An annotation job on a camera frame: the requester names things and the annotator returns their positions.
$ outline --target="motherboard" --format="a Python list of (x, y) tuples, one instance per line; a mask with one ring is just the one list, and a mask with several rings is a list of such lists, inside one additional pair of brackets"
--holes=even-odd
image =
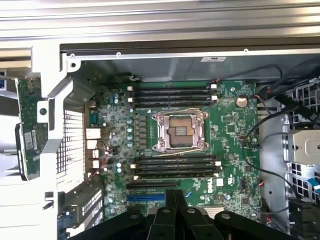
[[(258, 220), (260, 172), (243, 140), (258, 121), (251, 81), (130, 82), (101, 86), (86, 105), (87, 158), (104, 184), (104, 220), (162, 207), (166, 189), (210, 217)], [(258, 132), (244, 152), (259, 166)]]

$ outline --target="chip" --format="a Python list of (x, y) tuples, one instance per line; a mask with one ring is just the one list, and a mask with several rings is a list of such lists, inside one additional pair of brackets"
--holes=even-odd
[(251, 167), (251, 166), (245, 166), (245, 167), (244, 167), (244, 171), (245, 171), (246, 173), (250, 173), (250, 172), (252, 172), (252, 167)]
[(242, 202), (242, 205), (248, 205), (249, 204), (249, 198), (242, 198), (241, 202)]

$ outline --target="cpu socket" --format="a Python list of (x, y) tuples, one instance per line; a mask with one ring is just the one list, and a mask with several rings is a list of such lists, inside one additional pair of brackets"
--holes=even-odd
[(209, 148), (204, 133), (204, 120), (208, 116), (207, 112), (196, 108), (153, 114), (152, 119), (157, 121), (158, 142), (152, 149), (174, 154)]

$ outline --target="circuit board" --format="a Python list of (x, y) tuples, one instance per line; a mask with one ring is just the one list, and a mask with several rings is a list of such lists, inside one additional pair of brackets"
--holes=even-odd
[(37, 102), (42, 101), (39, 80), (16, 80), (21, 124), (16, 127), (19, 170), (22, 180), (40, 176), (40, 153), (48, 140), (48, 124), (37, 121)]
[[(258, 207), (261, 196), (249, 193), (260, 172), (242, 155), (242, 139), (258, 121), (255, 92), (250, 81), (221, 81), (213, 89), (205, 81), (101, 87), (87, 127), (102, 132), (97, 173), (105, 184), (104, 219), (128, 210), (147, 214), (164, 206), (165, 189), (182, 189), (187, 204), (210, 217), (228, 210), (257, 221), (250, 205)], [(236, 104), (239, 96), (245, 105)], [(244, 149), (259, 166), (251, 147), (257, 134)]]

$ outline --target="metal panel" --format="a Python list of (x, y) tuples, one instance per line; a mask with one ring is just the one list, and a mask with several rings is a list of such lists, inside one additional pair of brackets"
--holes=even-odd
[(60, 39), (63, 43), (79, 43), (317, 36), (318, 3), (318, 0), (3, 0), (0, 36), (8, 41), (19, 39), (15, 46), (25, 47), (32, 43), (21, 40)]
[[(320, 54), (284, 54), (284, 55), (248, 55), (226, 56), (223, 61), (203, 61), (202, 57), (164, 57), (137, 58), (92, 61), (104, 66), (110, 76), (118, 73), (131, 72), (141, 76), (144, 82), (194, 81), (223, 79), (225, 76), (241, 73), (265, 65), (278, 65), (284, 74), (301, 62)], [(294, 69), (292, 74), (304, 75), (313, 69), (314, 65)], [(234, 79), (277, 80), (279, 72), (274, 68), (262, 69)]]

